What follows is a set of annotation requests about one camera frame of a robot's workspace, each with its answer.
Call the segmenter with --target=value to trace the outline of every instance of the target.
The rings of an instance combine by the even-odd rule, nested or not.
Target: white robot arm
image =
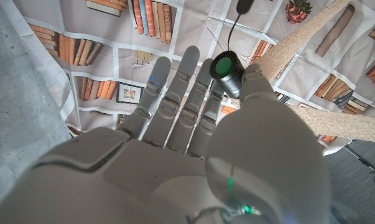
[[[94,129],[42,156],[0,203],[0,223],[328,223],[316,137],[258,65],[243,73],[241,109],[216,127],[218,82],[198,115],[211,81],[205,60],[170,132],[198,58],[186,50],[161,101],[170,62],[158,59],[118,130]]]

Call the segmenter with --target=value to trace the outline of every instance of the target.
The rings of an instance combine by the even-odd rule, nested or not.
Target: bookshelf backdrop
[[[254,63],[327,5],[327,1],[306,2],[310,9],[293,6],[288,0],[255,1],[248,15],[237,23],[230,49],[245,67]],[[68,75],[73,107],[64,106],[62,110],[67,111],[64,120],[74,135],[98,126],[114,129],[126,119],[136,108],[160,56],[172,61],[169,86],[184,50],[196,45],[201,53],[197,74],[204,59],[215,58],[227,49],[228,33],[237,17],[236,3],[14,0],[23,16],[19,19],[30,25],[54,58],[52,63]],[[29,7],[38,4],[43,6],[40,11]],[[33,49],[31,40],[21,39]],[[41,58],[37,63],[49,63]],[[351,1],[297,52],[271,84],[277,99],[290,106],[375,116],[374,5]],[[235,105],[225,96],[219,109],[218,120],[232,113]],[[328,153],[350,141],[318,136]]]

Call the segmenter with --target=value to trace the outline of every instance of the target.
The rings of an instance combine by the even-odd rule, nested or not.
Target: black cord
[[[229,48],[229,44],[230,44],[231,33],[233,32],[233,29],[234,29],[234,27],[236,26],[236,23],[237,23],[237,21],[238,21],[238,19],[239,19],[240,16],[241,16],[241,14],[238,14],[237,19],[236,19],[236,22],[234,22],[234,24],[233,24],[233,26],[232,26],[232,28],[231,28],[231,30],[230,30],[230,33],[229,33],[229,39],[227,40],[227,50],[230,50],[230,48]]]

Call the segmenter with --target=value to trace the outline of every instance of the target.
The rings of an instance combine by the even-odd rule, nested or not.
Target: framed picture
[[[143,87],[118,83],[117,102],[138,104],[143,94]]]

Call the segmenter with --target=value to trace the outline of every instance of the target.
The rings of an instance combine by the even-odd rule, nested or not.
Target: gray floor
[[[69,138],[59,108],[0,8],[0,198],[33,160]],[[375,143],[351,147],[375,165]],[[375,224],[374,174],[345,150],[326,161],[340,219],[331,223]]]
[[[0,8],[0,198],[32,161],[70,139],[59,111]]]

